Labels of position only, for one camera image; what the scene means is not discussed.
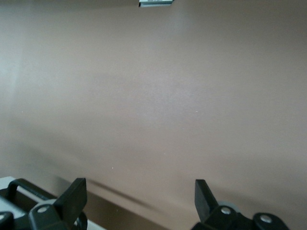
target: silver screw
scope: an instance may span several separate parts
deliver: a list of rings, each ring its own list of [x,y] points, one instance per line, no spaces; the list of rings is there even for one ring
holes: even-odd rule
[[[269,217],[269,216],[267,216],[267,215],[261,215],[261,216],[260,216],[260,219],[261,219],[263,222],[272,223],[271,217]]]
[[[229,215],[231,213],[231,210],[229,208],[227,208],[227,207],[223,207],[221,209],[221,212],[223,212],[226,215]]]
[[[37,210],[38,213],[43,213],[46,212],[48,207],[41,207],[40,209]]]

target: beige surface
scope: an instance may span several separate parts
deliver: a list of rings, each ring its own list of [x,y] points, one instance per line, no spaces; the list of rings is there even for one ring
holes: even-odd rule
[[[1,1],[0,177],[85,176],[177,230],[204,178],[303,230],[306,75],[305,0]]]

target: screw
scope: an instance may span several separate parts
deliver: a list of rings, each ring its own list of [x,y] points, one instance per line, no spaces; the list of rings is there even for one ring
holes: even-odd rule
[[[37,212],[38,213],[43,213],[43,212],[46,212],[47,209],[48,209],[48,207],[46,207],[46,206],[45,207],[41,207],[40,209],[37,210]]]
[[[221,209],[221,212],[223,212],[226,215],[229,215],[231,213],[231,210],[229,208],[227,208],[227,207],[223,207]]]
[[[272,223],[271,217],[269,217],[269,216],[267,216],[267,215],[261,215],[261,216],[260,216],[260,219],[261,219],[263,222]]]

